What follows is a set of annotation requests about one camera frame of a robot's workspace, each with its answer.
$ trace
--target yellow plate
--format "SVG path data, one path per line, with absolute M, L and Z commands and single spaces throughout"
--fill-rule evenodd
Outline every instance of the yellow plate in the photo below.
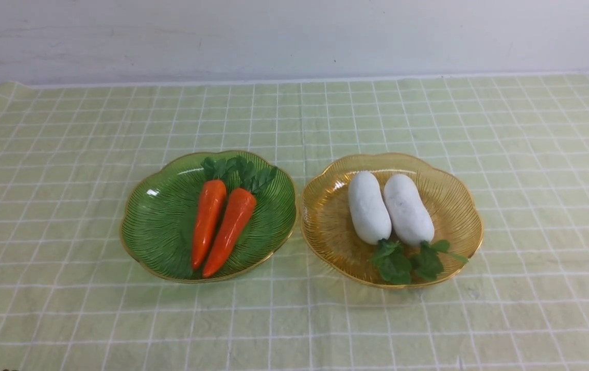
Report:
M 470 258 L 482 244 L 484 227 L 471 193 L 464 183 L 419 158 L 401 153 L 351 155 L 340 158 L 311 180 L 302 193 L 301 231 L 304 240 L 323 261 L 347 277 L 384 289 L 413 289 L 450 279 L 464 263 L 439 254 L 443 272 L 426 282 L 391 284 L 370 263 L 376 247 L 360 240 L 352 225 L 347 186 L 356 172 L 369 171 L 382 186 L 396 173 L 407 174 L 419 189 L 423 204 L 431 215 L 434 241 L 448 240 L 450 252 Z

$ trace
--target green glass plate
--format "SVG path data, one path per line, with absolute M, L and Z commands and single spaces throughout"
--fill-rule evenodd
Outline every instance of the green glass plate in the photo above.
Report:
M 153 275 L 186 283 L 230 279 L 269 259 L 292 235 L 297 221 L 295 184 L 281 169 L 257 195 L 254 214 L 219 272 L 203 279 L 202 268 L 196 272 L 191 268 L 198 196 L 206 181 L 201 162 L 205 157 L 218 160 L 238 155 L 254 162 L 256 171 L 271 166 L 245 151 L 193 153 L 173 160 L 137 184 L 120 224 L 120 239 L 128 254 Z M 229 193 L 238 186 L 235 174 Z

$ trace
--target plate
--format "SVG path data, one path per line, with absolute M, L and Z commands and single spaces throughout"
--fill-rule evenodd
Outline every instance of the plate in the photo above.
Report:
M 212 282 L 230 279 L 263 263 L 292 235 L 297 221 L 295 184 L 278 170 L 269 187 L 257 195 L 257 206 L 233 253 L 214 276 L 203 279 L 202 268 L 191 268 L 191 238 L 198 197 L 206 181 L 201 162 L 241 156 L 254 162 L 256 171 L 271 166 L 262 157 L 234 150 L 193 153 L 140 181 L 130 193 L 120 224 L 125 250 L 153 275 L 175 282 Z M 235 174 L 229 193 L 239 186 Z
M 301 231 L 304 240 L 323 261 L 347 277 L 385 289 L 412 289 L 450 279 L 464 263 L 439 254 L 443 272 L 436 280 L 414 278 L 412 284 L 391 284 L 370 262 L 376 247 L 358 238 L 347 200 L 349 181 L 360 171 L 370 171 L 382 190 L 396 173 L 414 180 L 434 222 L 434 240 L 448 240 L 450 252 L 470 258 L 482 244 L 484 227 L 471 193 L 461 180 L 419 158 L 401 153 L 351 155 L 340 158 L 311 180 L 302 193 Z M 412 247 L 405 246 L 405 251 Z

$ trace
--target carrot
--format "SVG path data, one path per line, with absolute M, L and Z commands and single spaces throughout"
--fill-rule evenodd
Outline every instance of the carrot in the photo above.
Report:
M 236 159 L 225 158 L 215 162 L 207 157 L 202 163 L 203 171 L 208 179 L 198 197 L 198 211 L 194 225 L 192 240 L 192 268 L 201 267 L 214 239 L 214 232 L 221 218 L 221 210 L 226 204 L 228 176 L 235 171 Z
M 255 173 L 253 162 L 247 162 L 243 157 L 238 157 L 237 167 L 242 185 L 235 188 L 228 197 L 219 232 L 203 267 L 203 278 L 217 273 L 231 256 L 238 238 L 254 213 L 257 205 L 255 197 L 268 187 L 278 170 L 276 167 L 265 167 Z

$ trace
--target white wall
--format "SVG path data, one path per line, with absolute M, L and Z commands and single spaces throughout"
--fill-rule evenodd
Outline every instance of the white wall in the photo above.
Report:
M 0 82 L 589 70 L 589 0 L 0 0 Z

